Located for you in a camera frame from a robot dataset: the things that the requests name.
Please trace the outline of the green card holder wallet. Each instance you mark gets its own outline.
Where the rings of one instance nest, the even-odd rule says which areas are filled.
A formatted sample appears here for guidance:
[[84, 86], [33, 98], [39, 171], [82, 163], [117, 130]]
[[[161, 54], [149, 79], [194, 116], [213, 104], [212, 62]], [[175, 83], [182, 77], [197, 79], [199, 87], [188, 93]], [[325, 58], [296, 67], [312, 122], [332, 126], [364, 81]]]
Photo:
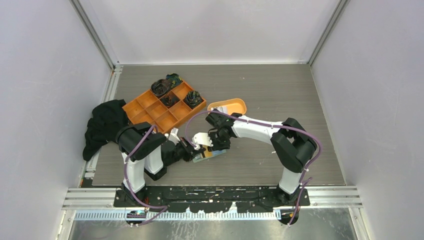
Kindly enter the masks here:
[[200, 161], [208, 160], [208, 159], [214, 158], [216, 156], [222, 155], [222, 154], [224, 154], [226, 152], [227, 151], [225, 149], [222, 149], [222, 150], [212, 150], [211, 147], [207, 146], [203, 152], [195, 155], [192, 158], [191, 161], [193, 163], [198, 163]]

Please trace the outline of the silver Chlitina card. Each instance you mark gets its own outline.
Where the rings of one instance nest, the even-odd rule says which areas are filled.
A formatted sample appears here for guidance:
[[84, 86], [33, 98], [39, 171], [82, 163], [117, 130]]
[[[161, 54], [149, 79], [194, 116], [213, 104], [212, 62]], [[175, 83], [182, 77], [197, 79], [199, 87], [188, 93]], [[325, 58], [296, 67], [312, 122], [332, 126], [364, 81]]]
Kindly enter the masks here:
[[214, 109], [221, 112], [221, 113], [228, 114], [228, 107], [227, 106], [217, 106]]

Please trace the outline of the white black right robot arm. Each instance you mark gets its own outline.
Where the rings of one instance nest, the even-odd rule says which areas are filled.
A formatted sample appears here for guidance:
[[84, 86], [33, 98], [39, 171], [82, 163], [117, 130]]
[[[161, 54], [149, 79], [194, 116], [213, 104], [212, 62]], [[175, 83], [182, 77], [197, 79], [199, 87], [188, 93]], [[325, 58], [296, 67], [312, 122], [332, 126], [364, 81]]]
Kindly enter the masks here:
[[297, 120], [289, 117], [283, 122], [269, 122], [218, 111], [210, 112], [205, 120], [212, 126], [208, 131], [212, 151], [228, 150], [232, 138], [248, 138], [273, 146], [283, 166], [277, 198], [286, 206], [297, 199], [303, 171], [318, 148]]

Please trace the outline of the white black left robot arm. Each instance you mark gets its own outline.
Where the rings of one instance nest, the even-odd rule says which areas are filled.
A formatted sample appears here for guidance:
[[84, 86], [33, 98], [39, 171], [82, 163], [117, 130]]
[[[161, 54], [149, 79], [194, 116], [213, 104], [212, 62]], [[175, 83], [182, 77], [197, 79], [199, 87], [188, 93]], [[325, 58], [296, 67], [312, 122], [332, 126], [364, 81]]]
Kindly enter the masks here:
[[122, 190], [133, 206], [141, 206], [146, 200], [145, 175], [157, 181], [170, 165], [180, 160], [189, 162], [206, 150], [191, 145], [177, 133], [177, 128], [161, 133], [148, 122], [126, 126], [117, 133], [116, 141], [124, 161]]

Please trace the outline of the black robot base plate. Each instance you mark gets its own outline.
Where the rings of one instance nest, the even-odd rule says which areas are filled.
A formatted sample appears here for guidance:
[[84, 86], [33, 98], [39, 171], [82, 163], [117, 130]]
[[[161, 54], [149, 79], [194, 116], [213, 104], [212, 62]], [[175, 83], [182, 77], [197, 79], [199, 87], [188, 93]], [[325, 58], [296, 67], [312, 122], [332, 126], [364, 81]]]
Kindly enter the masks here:
[[167, 206], [170, 213], [226, 213], [232, 206], [237, 213], [267, 213], [310, 205], [307, 190], [286, 197], [276, 186], [147, 186], [137, 197], [154, 212]]

